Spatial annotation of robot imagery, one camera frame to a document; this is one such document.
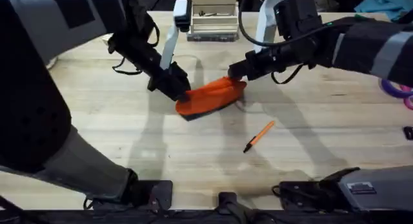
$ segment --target orange pen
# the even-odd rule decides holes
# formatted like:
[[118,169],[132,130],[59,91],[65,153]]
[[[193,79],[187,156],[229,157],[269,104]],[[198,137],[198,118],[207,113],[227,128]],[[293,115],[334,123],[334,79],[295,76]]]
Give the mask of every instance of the orange pen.
[[254,136],[251,139],[251,141],[247,143],[243,152],[247,153],[247,151],[249,151],[252,148],[252,146],[254,146],[258,142],[258,140],[260,140],[264,136],[264,134],[266,134],[275,123],[276,123],[275,121],[270,121],[270,123],[266,127],[264,127],[264,129],[258,135]]

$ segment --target wooden table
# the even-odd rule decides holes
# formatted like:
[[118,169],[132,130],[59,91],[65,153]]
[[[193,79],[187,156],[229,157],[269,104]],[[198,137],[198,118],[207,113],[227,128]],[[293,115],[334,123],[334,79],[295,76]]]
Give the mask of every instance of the wooden table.
[[[344,15],[323,14],[323,20]],[[152,16],[162,32],[161,50],[172,14]],[[253,34],[257,14],[245,14],[245,19]],[[189,43],[181,34],[174,60],[197,88],[225,76],[228,65],[251,49],[243,38]],[[237,192],[250,207],[278,209],[270,187],[280,181],[321,179],[347,167],[413,163],[412,144],[401,131],[413,124],[412,112],[385,95],[372,76],[317,67],[282,86],[267,76],[248,82],[243,103],[186,122],[174,102],[146,90],[146,75],[113,72],[110,67],[120,59],[95,39],[61,55],[50,73],[83,137],[141,179],[172,180],[176,209],[215,207],[221,191]],[[133,69],[130,63],[124,68]],[[243,154],[245,144],[272,120],[276,126]],[[25,209],[81,209],[84,198],[9,174],[0,174],[0,194]]]

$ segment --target blue cloth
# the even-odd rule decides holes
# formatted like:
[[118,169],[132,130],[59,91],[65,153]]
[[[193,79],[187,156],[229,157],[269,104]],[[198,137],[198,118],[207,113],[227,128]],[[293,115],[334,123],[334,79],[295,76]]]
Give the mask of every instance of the blue cloth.
[[384,12],[391,20],[399,19],[402,12],[413,9],[413,0],[364,0],[354,8],[356,12]]

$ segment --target label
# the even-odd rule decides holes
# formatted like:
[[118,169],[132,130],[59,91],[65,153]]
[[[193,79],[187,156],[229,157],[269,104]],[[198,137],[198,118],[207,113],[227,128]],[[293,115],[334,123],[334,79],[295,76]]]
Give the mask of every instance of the label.
[[377,194],[370,182],[347,183],[347,188],[352,194]]

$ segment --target orange cloth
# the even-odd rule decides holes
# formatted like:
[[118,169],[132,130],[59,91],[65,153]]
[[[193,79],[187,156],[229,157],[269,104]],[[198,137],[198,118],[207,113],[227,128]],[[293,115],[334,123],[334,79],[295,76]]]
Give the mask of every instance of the orange cloth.
[[217,110],[239,99],[246,86],[246,82],[223,77],[199,89],[187,91],[189,101],[178,101],[176,111],[185,116]]

